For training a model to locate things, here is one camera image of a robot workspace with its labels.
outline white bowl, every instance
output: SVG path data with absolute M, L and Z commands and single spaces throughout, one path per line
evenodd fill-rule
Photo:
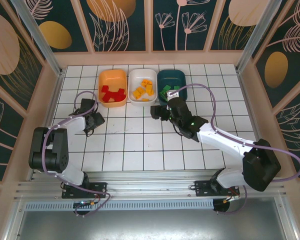
M 149 96 L 147 93 L 143 94 L 138 100 L 136 100 L 133 92 L 141 87 L 143 79 L 150 80 L 152 82 L 152 88 L 154 94 Z M 128 79 L 128 98 L 132 105 L 138 107 L 152 106 L 155 104 L 158 97 L 158 84 L 157 84 L 157 73 L 152 69 L 141 68 L 132 70 L 129 74 Z

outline yellow oval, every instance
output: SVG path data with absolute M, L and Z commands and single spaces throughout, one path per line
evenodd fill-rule
M 20 57 L 18 35 L 11 24 L 0 15 L 0 74 L 11 74 Z
M 55 49 L 66 49 L 71 46 L 71 35 L 60 23 L 45 21 L 40 24 L 39 28 L 49 46 Z
M 136 9 L 136 0 L 86 0 L 91 11 L 100 19 L 107 22 L 118 22 L 121 17 L 115 18 L 116 5 L 118 11 L 124 12 L 126 18 L 129 18 Z
M 282 52 L 272 53 L 265 64 L 264 78 L 270 88 L 276 88 L 284 81 L 288 71 L 288 59 Z
M 248 27 L 259 22 L 269 0 L 231 0 L 229 18 L 235 25 Z

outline white tile floor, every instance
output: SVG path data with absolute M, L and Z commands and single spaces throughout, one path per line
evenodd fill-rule
M 157 73 L 164 69 L 181 70 L 187 84 L 209 86 L 217 101 L 216 125 L 239 137 L 255 140 L 232 64 L 69 66 L 53 122 L 58 123 L 73 112 L 78 93 L 90 90 L 98 94 L 98 78 L 102 71 L 122 69 L 129 75 L 139 68 L 150 68 Z M 213 105 L 209 93 L 200 87 L 188 88 L 187 93 L 187 105 L 192 114 L 210 121 Z M 78 97 L 77 106 L 82 98 L 91 97 L 84 93 Z M 98 112 L 105 123 L 90 137 L 84 132 L 76 135 L 69 147 L 69 160 L 83 171 L 219 169 L 237 162 L 213 146 L 177 135 L 170 122 L 151 118 L 150 107 L 136 107 L 129 102 L 117 108 L 99 104 Z

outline orange bowl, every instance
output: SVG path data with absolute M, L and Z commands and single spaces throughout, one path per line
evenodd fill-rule
M 102 98 L 106 93 L 101 92 L 101 89 L 104 85 L 109 86 L 110 92 L 117 92 L 119 89 L 124 89 L 125 99 L 122 101 L 115 101 L 113 98 L 110 98 L 109 102 L 104 102 Z M 106 70 L 100 73 L 98 98 L 100 103 L 106 108 L 117 108 L 125 105 L 128 98 L 127 88 L 127 74 L 125 71 L 121 69 L 115 69 Z

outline decorative wallpaper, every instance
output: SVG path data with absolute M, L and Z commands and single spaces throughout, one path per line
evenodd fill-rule
M 296 0 L 256 63 L 274 107 L 300 81 L 300 0 Z
M 96 52 L 145 51 L 144 0 L 81 0 Z
M 0 181 L 14 149 L 23 117 L 0 98 Z
M 0 86 L 27 109 L 42 65 L 0 4 Z
M 278 10 L 276 11 L 276 14 L 274 15 L 271 23 L 269 24 L 268 29 L 265 31 L 265 33 L 263 34 L 262 38 L 259 41 L 259 44 L 256 46 L 254 52 L 252 53 L 252 58 L 255 58 L 256 54 L 258 53 L 261 45 L 264 43 L 264 40 L 266 38 L 266 36 L 269 34 L 271 28 L 273 27 L 273 25 L 275 24 L 279 14 L 281 13 L 282 9 L 284 8 L 284 6 L 286 5 L 288 0 L 282 0 L 280 7 L 278 8 Z
M 215 0 L 153 0 L 153 51 L 203 50 Z
M 226 0 L 211 50 L 243 50 L 268 0 Z
M 24 2 L 54 53 L 88 51 L 70 0 Z
M 277 115 L 286 146 L 290 152 L 300 157 L 300 93 Z M 295 169 L 300 169 L 299 163 L 293 159 Z

